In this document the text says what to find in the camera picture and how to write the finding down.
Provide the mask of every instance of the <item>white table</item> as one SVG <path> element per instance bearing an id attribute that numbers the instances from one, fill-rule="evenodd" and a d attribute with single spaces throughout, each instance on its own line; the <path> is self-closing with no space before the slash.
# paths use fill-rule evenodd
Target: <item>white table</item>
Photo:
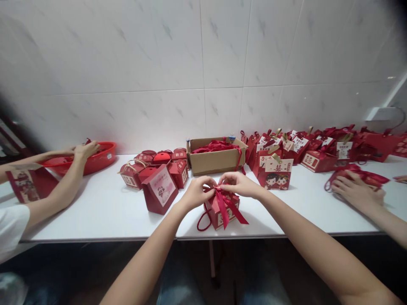
<path id="1" fill-rule="evenodd" d="M 72 241 L 117 241 L 146 240 L 160 224 L 164 216 L 147 211 L 142 191 L 125 186 L 117 174 L 120 167 L 134 155 L 120 155 L 110 167 L 93 175 L 86 176 L 74 203 L 50 220 L 40 224 L 25 242 L 72 242 Z M 247 176 L 257 179 L 247 169 Z M 388 178 L 407 175 L 407 159 L 391 156 L 385 164 L 369 162 L 362 166 Z M 357 235 L 379 233 L 359 213 L 345 203 L 324 191 L 324 184 L 332 173 L 314 174 L 302 165 L 295 166 L 288 191 L 273 191 L 278 197 L 301 215 L 312 221 L 322 230 L 332 235 Z M 218 180 L 221 174 L 212 175 Z M 385 201 L 389 210 L 407 221 L 407 185 L 389 182 L 384 186 L 387 192 Z M 180 190 L 175 202 L 184 193 Z M 0 208 L 19 204 L 8 183 L 0 185 Z M 177 239 L 229 239 L 283 237 L 284 233 L 266 209 L 251 198 L 240 198 L 240 210 L 249 225 L 241 225 L 237 220 L 229 223 L 226 230 L 215 231 L 209 227 L 204 232 L 196 229 L 197 222 L 204 212 L 199 207 L 187 214 L 182 221 Z M 200 227 L 209 223 L 207 216 Z"/>

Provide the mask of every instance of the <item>wall outlet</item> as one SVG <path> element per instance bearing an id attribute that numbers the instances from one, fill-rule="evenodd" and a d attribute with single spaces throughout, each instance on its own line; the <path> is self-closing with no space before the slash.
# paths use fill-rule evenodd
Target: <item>wall outlet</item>
<path id="1" fill-rule="evenodd" d="M 390 121 L 396 118 L 396 107 L 374 107 L 365 121 Z"/>

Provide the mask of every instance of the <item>red rope handle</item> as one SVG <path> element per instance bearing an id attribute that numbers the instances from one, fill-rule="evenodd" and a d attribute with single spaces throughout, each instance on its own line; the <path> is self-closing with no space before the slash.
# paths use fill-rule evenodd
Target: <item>red rope handle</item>
<path id="1" fill-rule="evenodd" d="M 206 230 L 211 226 L 211 224 L 212 224 L 211 218 L 209 217 L 209 211 L 212 210 L 212 209 L 208 210 L 208 209 L 206 208 L 206 204 L 205 204 L 205 203 L 203 204 L 203 207 L 204 207 L 204 209 L 205 209 L 205 213 L 202 214 L 201 218 L 198 220 L 198 223 L 196 224 L 196 228 L 198 229 L 199 232 L 206 231 Z M 201 222 L 201 220 L 202 220 L 202 218 L 205 216 L 205 214 L 208 214 L 209 225 L 208 225 L 205 229 L 200 229 L 200 228 L 199 228 L 199 223 Z"/>

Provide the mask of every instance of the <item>cartoon couple picture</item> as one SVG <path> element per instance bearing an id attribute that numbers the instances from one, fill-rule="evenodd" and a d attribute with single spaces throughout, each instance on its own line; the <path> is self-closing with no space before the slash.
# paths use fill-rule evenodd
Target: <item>cartoon couple picture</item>
<path id="1" fill-rule="evenodd" d="M 271 189 L 287 190 L 289 181 L 290 177 L 288 175 L 276 174 L 273 172 L 267 175 L 264 188 L 268 190 Z"/>

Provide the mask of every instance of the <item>cardboard box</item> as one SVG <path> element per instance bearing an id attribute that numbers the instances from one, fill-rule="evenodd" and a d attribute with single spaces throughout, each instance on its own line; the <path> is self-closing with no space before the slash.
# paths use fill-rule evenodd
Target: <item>cardboard box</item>
<path id="1" fill-rule="evenodd" d="M 142 182 L 142 186 L 147 210 L 153 213 L 164 215 L 178 195 L 178 188 L 166 164 L 157 168 Z"/>
<path id="2" fill-rule="evenodd" d="M 187 153 L 191 161 L 192 174 L 207 175 L 218 172 L 232 172 L 236 168 L 237 160 L 239 159 L 238 150 L 223 150 L 218 152 L 203 152 L 192 154 L 195 149 L 201 148 L 211 143 L 212 140 L 223 141 L 223 137 L 193 139 L 187 142 Z M 239 162 L 239 169 L 245 163 L 247 145 L 239 139 L 235 139 L 232 143 L 238 145 L 242 151 L 242 156 Z"/>
<path id="3" fill-rule="evenodd" d="M 59 183 L 51 173 L 38 163 L 11 166 L 14 169 L 6 171 L 6 175 L 18 201 L 21 203 L 47 198 Z"/>

